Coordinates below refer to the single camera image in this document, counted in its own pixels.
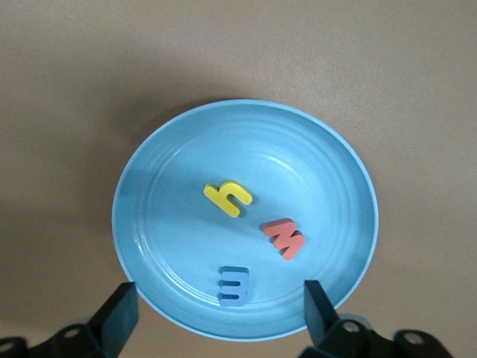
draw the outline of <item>beige tabletop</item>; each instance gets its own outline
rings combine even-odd
[[[376,187],[376,253],[339,312],[477,357],[476,19],[473,0],[0,1],[0,336],[41,342],[126,280],[111,204],[145,137],[199,104],[261,98],[331,125]],[[311,344],[220,342],[139,305],[121,357]]]

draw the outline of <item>yellow letter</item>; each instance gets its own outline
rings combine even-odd
[[[235,196],[241,203],[248,205],[252,202],[252,195],[239,183],[233,180],[224,182],[220,189],[212,184],[207,184],[203,188],[204,195],[224,212],[236,218],[240,215],[240,207],[229,195]]]

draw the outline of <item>plate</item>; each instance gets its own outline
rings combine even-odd
[[[253,197],[227,215],[203,193],[234,180]],[[305,244],[284,260],[263,224],[291,219]],[[295,108],[230,100],[189,110],[152,133],[126,165],[113,202],[121,265],[160,314],[215,339],[256,342],[305,326],[303,281],[338,307],[376,246],[370,176],[331,127]],[[219,302],[221,268],[248,269],[241,307]]]

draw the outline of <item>blue plate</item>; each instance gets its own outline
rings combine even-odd
[[[253,196],[237,218],[203,194],[226,180]],[[262,232],[283,218],[306,238],[290,261]],[[377,231],[376,193],[351,146],[313,116],[268,101],[220,101],[172,119],[131,157],[113,202],[116,250],[139,294],[181,327],[230,341],[304,329],[304,280],[342,304]],[[219,305],[223,266],[250,272],[242,307]]]

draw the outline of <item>brown surface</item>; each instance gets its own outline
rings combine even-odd
[[[0,336],[33,343],[125,277],[110,232],[137,145],[197,104],[262,98],[334,127],[379,199],[341,312],[477,356],[475,1],[0,1]],[[141,302],[122,357],[295,357],[176,327]]]

